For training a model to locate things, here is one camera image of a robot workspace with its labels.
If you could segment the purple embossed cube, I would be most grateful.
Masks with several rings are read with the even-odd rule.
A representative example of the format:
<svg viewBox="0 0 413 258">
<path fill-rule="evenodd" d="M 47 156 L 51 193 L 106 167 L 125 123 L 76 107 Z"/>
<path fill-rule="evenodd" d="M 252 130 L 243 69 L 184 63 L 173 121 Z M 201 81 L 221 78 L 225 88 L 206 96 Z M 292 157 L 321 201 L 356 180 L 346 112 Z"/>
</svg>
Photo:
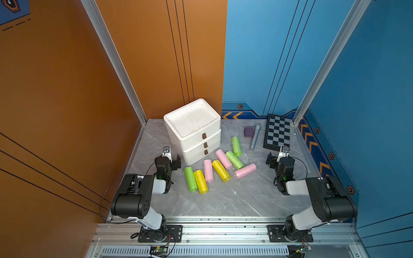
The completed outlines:
<svg viewBox="0 0 413 258">
<path fill-rule="evenodd" d="M 254 128 L 252 126 L 244 127 L 244 137 L 252 138 L 254 136 Z"/>
</svg>

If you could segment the black silver chessboard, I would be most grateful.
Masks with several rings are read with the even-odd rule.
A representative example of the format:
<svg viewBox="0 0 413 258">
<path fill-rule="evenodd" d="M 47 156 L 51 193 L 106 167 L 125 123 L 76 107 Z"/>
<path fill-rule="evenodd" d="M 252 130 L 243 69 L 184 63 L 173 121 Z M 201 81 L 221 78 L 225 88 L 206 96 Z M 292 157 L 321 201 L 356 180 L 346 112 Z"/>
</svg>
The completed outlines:
<svg viewBox="0 0 413 258">
<path fill-rule="evenodd" d="M 280 151 L 290 146 L 291 119 L 269 114 L 267 116 L 263 148 Z"/>
</svg>

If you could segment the silver toy microphone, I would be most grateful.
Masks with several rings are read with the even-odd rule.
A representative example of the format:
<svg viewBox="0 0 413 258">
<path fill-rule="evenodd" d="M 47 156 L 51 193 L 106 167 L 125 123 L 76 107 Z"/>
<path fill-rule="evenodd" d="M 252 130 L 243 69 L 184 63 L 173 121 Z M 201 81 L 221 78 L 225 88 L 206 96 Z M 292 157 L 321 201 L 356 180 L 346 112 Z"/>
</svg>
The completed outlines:
<svg viewBox="0 0 413 258">
<path fill-rule="evenodd" d="M 255 127 L 254 127 L 254 134 L 253 134 L 252 141 L 251 141 L 251 144 L 250 144 L 250 150 L 252 150 L 252 151 L 254 150 L 254 148 L 256 146 L 260 129 L 261 129 L 261 126 L 259 124 L 256 124 Z"/>
</svg>

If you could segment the green roll leftmost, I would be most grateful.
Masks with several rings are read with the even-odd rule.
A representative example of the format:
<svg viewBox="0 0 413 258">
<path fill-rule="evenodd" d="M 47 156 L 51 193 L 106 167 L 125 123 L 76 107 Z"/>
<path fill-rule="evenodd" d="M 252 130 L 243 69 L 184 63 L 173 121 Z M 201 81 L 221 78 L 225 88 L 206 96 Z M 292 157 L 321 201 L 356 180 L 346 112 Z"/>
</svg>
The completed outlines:
<svg viewBox="0 0 413 258">
<path fill-rule="evenodd" d="M 190 192 L 195 192 L 198 190 L 197 182 L 195 179 L 194 171 L 191 167 L 185 168 L 185 177 L 187 180 L 187 186 Z"/>
</svg>

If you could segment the white drawer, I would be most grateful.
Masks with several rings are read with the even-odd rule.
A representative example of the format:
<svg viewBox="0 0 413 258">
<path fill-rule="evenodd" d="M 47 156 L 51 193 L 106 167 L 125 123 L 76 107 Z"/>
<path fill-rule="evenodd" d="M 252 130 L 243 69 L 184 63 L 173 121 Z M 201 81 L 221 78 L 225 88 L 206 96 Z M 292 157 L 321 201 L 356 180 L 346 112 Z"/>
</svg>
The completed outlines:
<svg viewBox="0 0 413 258">
<path fill-rule="evenodd" d="M 198 144 L 204 143 L 205 141 L 212 140 L 213 138 L 220 136 L 220 133 L 221 133 L 221 129 L 215 132 L 210 131 L 210 132 L 196 134 L 190 139 L 181 141 L 180 144 L 183 148 L 194 147 Z"/>
</svg>

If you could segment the green roll near microphone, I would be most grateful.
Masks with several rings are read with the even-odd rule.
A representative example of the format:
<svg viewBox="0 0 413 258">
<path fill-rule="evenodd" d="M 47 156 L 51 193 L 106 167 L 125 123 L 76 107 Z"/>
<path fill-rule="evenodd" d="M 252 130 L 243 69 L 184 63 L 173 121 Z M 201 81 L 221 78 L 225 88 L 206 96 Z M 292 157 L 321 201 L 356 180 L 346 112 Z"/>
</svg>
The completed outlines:
<svg viewBox="0 0 413 258">
<path fill-rule="evenodd" d="M 235 156 L 240 157 L 243 155 L 240 141 L 237 136 L 232 137 L 232 148 Z"/>
</svg>

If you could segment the yellow roll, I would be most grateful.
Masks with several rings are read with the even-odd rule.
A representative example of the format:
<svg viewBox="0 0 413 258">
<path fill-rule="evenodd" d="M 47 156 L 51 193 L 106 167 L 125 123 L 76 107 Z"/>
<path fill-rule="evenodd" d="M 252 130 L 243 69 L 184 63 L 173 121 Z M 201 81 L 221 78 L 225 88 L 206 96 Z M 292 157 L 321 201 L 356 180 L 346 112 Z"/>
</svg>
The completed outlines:
<svg viewBox="0 0 413 258">
<path fill-rule="evenodd" d="M 198 190 L 200 194 L 206 194 L 209 192 L 208 185 L 206 183 L 205 177 L 203 175 L 203 172 L 201 170 L 197 170 L 194 172 L 195 180 L 197 183 Z"/>
<path fill-rule="evenodd" d="M 212 166 L 223 182 L 230 180 L 231 176 L 219 160 L 214 160 Z"/>
</svg>

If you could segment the white three-drawer cabinet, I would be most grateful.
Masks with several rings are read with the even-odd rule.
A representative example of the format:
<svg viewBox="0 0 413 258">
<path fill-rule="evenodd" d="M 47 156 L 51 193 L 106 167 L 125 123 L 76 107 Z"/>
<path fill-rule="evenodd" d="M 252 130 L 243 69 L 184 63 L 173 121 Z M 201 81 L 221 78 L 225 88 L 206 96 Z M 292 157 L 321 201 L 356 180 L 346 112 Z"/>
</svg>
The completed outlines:
<svg viewBox="0 0 413 258">
<path fill-rule="evenodd" d="M 221 129 L 221 117 L 215 109 L 204 99 L 199 98 L 172 112 L 164 115 L 168 135 L 173 150 L 190 166 L 211 154 L 220 147 L 220 136 L 205 141 L 194 147 L 183 148 L 181 141 L 190 139 L 196 134 L 215 132 Z"/>
</svg>

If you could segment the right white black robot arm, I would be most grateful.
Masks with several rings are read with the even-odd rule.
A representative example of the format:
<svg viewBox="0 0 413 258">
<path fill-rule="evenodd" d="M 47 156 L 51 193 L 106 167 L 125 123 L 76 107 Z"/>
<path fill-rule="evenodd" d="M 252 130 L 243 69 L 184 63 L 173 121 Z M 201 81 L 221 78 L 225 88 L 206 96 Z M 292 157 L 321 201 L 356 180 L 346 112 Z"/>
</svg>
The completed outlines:
<svg viewBox="0 0 413 258">
<path fill-rule="evenodd" d="M 308 196 L 311 207 L 287 217 L 286 234 L 304 233 L 334 220 L 356 218 L 357 206 L 336 177 L 294 179 L 295 159 L 289 155 L 269 154 L 266 164 L 275 170 L 274 185 L 283 195 Z"/>
</svg>

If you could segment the right green circuit board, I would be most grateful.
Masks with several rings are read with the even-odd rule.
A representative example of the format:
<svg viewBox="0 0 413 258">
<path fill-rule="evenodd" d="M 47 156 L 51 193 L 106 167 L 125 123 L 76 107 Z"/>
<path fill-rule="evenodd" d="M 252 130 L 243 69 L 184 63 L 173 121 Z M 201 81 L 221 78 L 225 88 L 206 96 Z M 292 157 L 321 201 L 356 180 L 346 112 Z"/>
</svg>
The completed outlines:
<svg viewBox="0 0 413 258">
<path fill-rule="evenodd" d="M 294 255 L 298 255 L 300 258 L 304 258 L 305 255 L 312 250 L 313 250 L 312 246 L 305 246 L 305 247 L 302 247 L 296 250 Z"/>
</svg>

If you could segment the pink roll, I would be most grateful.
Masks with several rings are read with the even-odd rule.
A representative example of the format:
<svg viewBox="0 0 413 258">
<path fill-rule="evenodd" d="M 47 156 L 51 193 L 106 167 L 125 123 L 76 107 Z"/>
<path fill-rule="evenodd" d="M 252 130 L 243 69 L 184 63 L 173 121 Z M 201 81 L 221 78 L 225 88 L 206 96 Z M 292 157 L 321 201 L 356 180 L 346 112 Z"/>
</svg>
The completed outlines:
<svg viewBox="0 0 413 258">
<path fill-rule="evenodd" d="M 224 166 L 226 170 L 229 170 L 233 167 L 233 164 L 231 163 L 231 161 L 229 160 L 229 158 L 226 156 L 226 154 L 224 153 L 222 149 L 218 149 L 215 154 L 218 160 L 220 161 L 220 163 Z"/>
<path fill-rule="evenodd" d="M 244 176 L 247 176 L 257 170 L 257 167 L 254 163 L 247 165 L 237 171 L 234 172 L 234 176 L 236 179 L 241 179 Z"/>
<path fill-rule="evenodd" d="M 213 174 L 212 161 L 210 159 L 205 159 L 203 161 L 203 165 L 204 165 L 205 181 L 207 183 L 213 182 L 214 181 L 214 174 Z"/>
</svg>

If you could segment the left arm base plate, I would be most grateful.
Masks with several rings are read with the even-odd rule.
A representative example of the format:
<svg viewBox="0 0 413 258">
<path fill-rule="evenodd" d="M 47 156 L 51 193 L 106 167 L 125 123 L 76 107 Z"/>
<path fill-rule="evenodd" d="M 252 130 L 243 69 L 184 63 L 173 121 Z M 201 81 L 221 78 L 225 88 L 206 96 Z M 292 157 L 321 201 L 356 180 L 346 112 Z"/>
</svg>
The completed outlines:
<svg viewBox="0 0 413 258">
<path fill-rule="evenodd" d="M 180 243 L 182 240 L 182 225 L 161 226 L 159 230 L 142 228 L 138 235 L 139 243 Z"/>
</svg>

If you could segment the green circuit board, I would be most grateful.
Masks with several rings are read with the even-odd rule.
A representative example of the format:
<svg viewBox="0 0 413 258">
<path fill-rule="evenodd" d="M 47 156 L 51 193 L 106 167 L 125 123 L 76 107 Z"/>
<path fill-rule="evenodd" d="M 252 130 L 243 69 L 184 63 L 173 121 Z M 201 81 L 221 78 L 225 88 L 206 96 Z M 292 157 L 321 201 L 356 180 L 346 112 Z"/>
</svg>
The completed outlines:
<svg viewBox="0 0 413 258">
<path fill-rule="evenodd" d="M 148 255 L 149 258 L 166 258 L 169 254 L 168 246 L 150 246 Z"/>
<path fill-rule="evenodd" d="M 304 258 L 305 255 L 312 250 L 313 250 L 312 246 L 305 246 L 305 247 L 302 247 L 296 250 L 294 255 L 298 255 L 300 258 Z"/>
</svg>

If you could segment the green roll with label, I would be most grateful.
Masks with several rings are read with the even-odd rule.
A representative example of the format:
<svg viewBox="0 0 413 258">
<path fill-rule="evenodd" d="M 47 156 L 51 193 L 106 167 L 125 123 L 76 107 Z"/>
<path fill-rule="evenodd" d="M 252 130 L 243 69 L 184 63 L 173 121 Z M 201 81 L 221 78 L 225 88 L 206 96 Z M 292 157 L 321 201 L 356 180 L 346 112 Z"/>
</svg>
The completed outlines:
<svg viewBox="0 0 413 258">
<path fill-rule="evenodd" d="M 226 156 L 236 169 L 242 169 L 245 167 L 233 151 L 226 152 Z"/>
</svg>

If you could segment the yellow roll right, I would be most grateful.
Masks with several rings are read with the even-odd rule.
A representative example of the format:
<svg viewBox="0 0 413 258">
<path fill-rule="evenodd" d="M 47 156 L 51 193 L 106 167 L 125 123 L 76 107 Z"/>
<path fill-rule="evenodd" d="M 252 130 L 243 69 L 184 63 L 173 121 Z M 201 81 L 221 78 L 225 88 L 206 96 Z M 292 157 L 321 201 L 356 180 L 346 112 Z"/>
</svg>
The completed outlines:
<svg viewBox="0 0 413 258">
<path fill-rule="evenodd" d="M 223 182 L 230 180 L 231 176 L 219 160 L 214 160 L 212 166 Z"/>
</svg>

